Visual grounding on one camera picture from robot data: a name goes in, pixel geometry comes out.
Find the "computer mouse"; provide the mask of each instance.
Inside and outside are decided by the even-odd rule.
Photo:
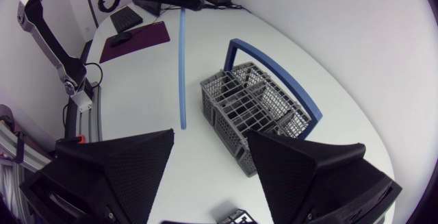
[[[121,45],[122,43],[131,40],[131,38],[132,38],[132,34],[129,32],[122,32],[120,34],[117,34],[111,39],[111,42],[109,43],[109,47],[116,47],[118,45]]]

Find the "blue handle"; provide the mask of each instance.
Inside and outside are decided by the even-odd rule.
[[[312,98],[307,94],[307,92],[301,87],[301,85],[285,70],[283,67],[278,65],[273,59],[267,56],[262,51],[256,49],[250,44],[240,40],[233,39],[230,41],[228,47],[227,58],[225,60],[224,71],[231,71],[234,64],[235,54],[237,49],[251,55],[254,59],[266,66],[270,71],[272,71],[294,94],[297,100],[301,103],[303,108],[309,114],[311,121],[307,129],[300,135],[300,138],[305,138],[310,131],[315,127],[316,123],[322,118],[322,113],[320,109],[313,102]]]

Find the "wire grid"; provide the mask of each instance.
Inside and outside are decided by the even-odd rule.
[[[250,151],[245,151],[245,153],[242,155],[238,163],[240,167],[243,169],[243,171],[249,177],[253,176],[257,172]]]
[[[254,129],[298,137],[311,120],[297,101],[251,62],[219,72],[201,86],[204,115],[247,176],[257,170],[244,132]]]
[[[311,120],[301,105],[287,95],[270,77],[252,62],[233,67],[231,70],[238,80],[248,89],[258,102],[267,110],[271,117],[282,121],[280,126],[285,129],[284,135],[298,137]]]
[[[270,115],[245,89],[241,89],[231,96],[225,97],[217,106],[241,134],[249,129],[263,131],[271,128],[275,124]],[[248,149],[246,139],[242,141],[242,146]]]
[[[201,82],[203,95],[203,112],[205,118],[214,125],[213,105],[225,98],[225,92],[243,89],[240,83],[229,73],[219,72]]]

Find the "orange clip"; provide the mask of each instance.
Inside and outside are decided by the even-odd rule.
[[[78,144],[83,144],[83,143],[85,143],[85,136],[84,136],[84,135],[80,134],[78,137],[81,138],[81,140],[78,142]]]

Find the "purple mouse pad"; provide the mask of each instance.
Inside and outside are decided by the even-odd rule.
[[[170,41],[164,22],[141,26],[128,32],[132,34],[131,40],[115,47],[110,47],[113,36],[107,38],[99,63],[102,64],[127,53]]]

